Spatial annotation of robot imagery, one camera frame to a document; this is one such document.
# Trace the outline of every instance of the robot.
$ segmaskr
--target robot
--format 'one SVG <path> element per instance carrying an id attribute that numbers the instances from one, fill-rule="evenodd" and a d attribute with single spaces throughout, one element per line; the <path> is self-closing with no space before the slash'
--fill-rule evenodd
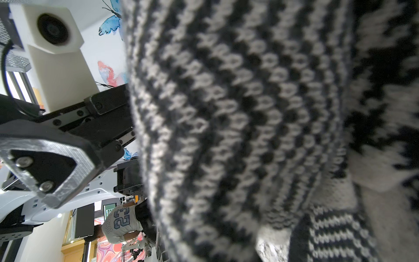
<path id="1" fill-rule="evenodd" d="M 3 76 L 8 52 L 28 58 L 47 112 L 0 97 L 0 242 L 60 213 L 143 194 L 138 162 L 119 160 L 135 139 L 126 87 L 99 92 L 70 11 L 0 3 L 0 19 L 10 35 Z"/>

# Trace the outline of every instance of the knitted sweater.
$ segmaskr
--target knitted sweater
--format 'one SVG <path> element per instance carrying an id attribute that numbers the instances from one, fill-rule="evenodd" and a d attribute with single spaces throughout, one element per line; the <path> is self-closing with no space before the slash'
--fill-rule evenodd
<path id="1" fill-rule="evenodd" d="M 122 3 L 172 261 L 266 261 L 257 239 L 289 261 L 418 260 L 416 1 Z"/>

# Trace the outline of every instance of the black metal bracket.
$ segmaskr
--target black metal bracket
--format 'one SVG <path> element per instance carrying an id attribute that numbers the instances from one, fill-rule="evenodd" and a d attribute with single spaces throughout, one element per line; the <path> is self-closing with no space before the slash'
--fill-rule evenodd
<path id="1" fill-rule="evenodd" d="M 118 185 L 114 187 L 114 192 L 119 192 L 126 196 L 144 195 L 144 184 L 139 174 L 138 157 L 133 157 L 129 161 L 118 164 L 114 168 L 117 174 Z"/>
<path id="2" fill-rule="evenodd" d="M 38 117 L 0 125 L 0 158 L 48 206 L 59 208 L 124 155 L 135 139 L 125 85 Z"/>

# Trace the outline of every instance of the screw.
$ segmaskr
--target screw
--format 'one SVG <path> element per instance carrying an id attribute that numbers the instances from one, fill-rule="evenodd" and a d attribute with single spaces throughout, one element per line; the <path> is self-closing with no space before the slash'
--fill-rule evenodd
<path id="1" fill-rule="evenodd" d="M 39 190 L 41 190 L 42 192 L 48 192 L 48 191 L 50 191 L 53 187 L 54 187 L 54 182 L 53 182 L 53 181 L 45 181 L 44 183 L 42 183 L 42 184 L 39 186 Z"/>
<path id="2" fill-rule="evenodd" d="M 22 156 L 16 160 L 16 166 L 25 168 L 25 167 L 30 166 L 33 162 L 34 160 L 32 158 L 28 156 Z"/>
<path id="3" fill-rule="evenodd" d="M 61 125 L 61 120 L 59 120 L 59 119 L 55 119 L 54 121 L 52 121 L 52 124 L 54 125 L 54 126 L 60 126 Z"/>
<path id="4" fill-rule="evenodd" d="M 97 103 L 95 104 L 95 106 L 96 106 L 96 109 L 97 109 L 97 110 L 101 110 L 101 109 L 102 109 L 102 107 L 103 107 L 103 105 L 102 105 L 102 103 L 101 103 L 101 102 L 97 102 Z"/>

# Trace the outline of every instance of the metal mesh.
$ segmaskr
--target metal mesh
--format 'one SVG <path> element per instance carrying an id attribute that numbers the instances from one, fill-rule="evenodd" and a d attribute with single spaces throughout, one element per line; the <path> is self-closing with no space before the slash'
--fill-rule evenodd
<path id="1" fill-rule="evenodd" d="M 132 261 L 133 257 L 129 251 L 121 252 L 121 257 L 119 258 L 118 262 L 128 262 Z"/>
<path id="2" fill-rule="evenodd" d="M 29 4 L 31 0 L 0 0 L 0 3 L 23 3 Z M 0 42 L 6 44 L 10 37 L 0 20 Z M 26 72 L 30 69 L 29 60 L 24 57 L 14 55 L 9 52 L 6 58 L 6 68 L 8 71 Z"/>

